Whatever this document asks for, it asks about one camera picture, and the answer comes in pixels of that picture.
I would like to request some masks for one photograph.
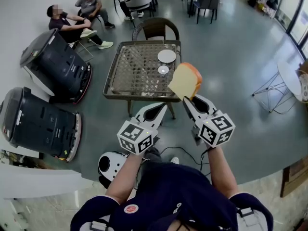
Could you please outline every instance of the wicker table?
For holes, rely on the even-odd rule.
[[[158,60],[158,53],[165,49],[177,54],[176,60],[172,63],[165,64]],[[166,102],[175,119],[171,103],[179,102],[180,99],[168,85],[174,70],[181,62],[180,59],[178,40],[122,42],[110,67],[103,94],[107,99],[127,100],[130,117],[132,100]],[[162,75],[158,72],[161,65],[169,67],[167,74]]]

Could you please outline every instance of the white sneaker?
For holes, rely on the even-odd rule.
[[[100,49],[100,50],[107,49],[107,48],[110,48],[111,46],[113,46],[113,44],[114,44],[113,42],[103,41],[103,43],[98,46],[98,49]]]
[[[178,157],[175,156],[174,158],[171,159],[171,163],[180,164],[180,160]]]
[[[129,17],[129,16],[126,16],[126,17],[124,18],[124,20],[125,20],[125,21],[130,21],[130,17]]]
[[[144,12],[141,12],[141,13],[138,12],[138,17],[139,18],[143,18],[143,16],[144,16]]]
[[[90,29],[87,29],[85,28],[83,31],[82,31],[82,34],[80,35],[81,38],[89,38],[89,37],[93,37],[94,35],[96,35],[97,31],[96,30],[90,30]]]

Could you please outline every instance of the white marker cube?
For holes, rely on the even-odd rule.
[[[211,147],[230,140],[235,125],[227,114],[218,115],[202,121],[199,137]]]
[[[136,155],[151,147],[153,145],[153,138],[156,135],[154,131],[129,121],[125,121],[117,133],[121,147]]]

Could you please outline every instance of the round logo patch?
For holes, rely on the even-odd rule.
[[[124,208],[124,212],[127,214],[132,214],[137,212],[139,209],[138,205],[128,205]]]

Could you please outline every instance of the concrete floor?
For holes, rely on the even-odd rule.
[[[226,158],[238,183],[267,176],[292,164],[308,154],[308,113],[297,102],[285,115],[269,114],[251,97],[277,71],[277,61],[287,61],[292,68],[303,62],[291,40],[280,25],[249,7],[241,0],[223,0],[218,19],[210,25],[208,17],[188,18],[186,2],[158,0],[155,16],[170,19],[180,31],[182,60],[197,67],[203,76],[199,94],[210,99],[218,109],[231,117],[236,130],[231,141],[223,146]],[[115,13],[113,0],[103,0],[115,29],[102,29],[99,22],[93,26],[112,48],[99,51],[91,47],[95,56],[90,62],[93,78],[90,87],[76,106],[61,107],[79,111],[83,115],[83,134],[76,158],[69,164],[45,156],[45,161],[56,168],[70,168],[90,180],[98,179],[97,163],[104,152],[119,151],[116,137],[123,122],[128,119],[125,101],[108,100],[102,90],[117,46],[130,41],[133,25],[124,21],[120,7]],[[167,39],[173,39],[168,31]],[[133,103],[133,113],[147,105]],[[159,128],[156,144],[159,150],[181,146],[199,160],[204,147],[197,147],[190,133],[192,122],[181,103],[175,103],[177,119],[167,112]],[[185,165],[197,167],[180,149],[170,149],[162,157],[178,156]]]
[[[273,214],[274,231],[290,231],[303,218],[308,207],[308,180],[284,198],[279,197],[282,171],[239,185],[241,191],[257,197]],[[67,231],[74,214],[90,198],[106,189],[98,182],[93,187],[44,198],[19,199],[25,208],[28,231]]]

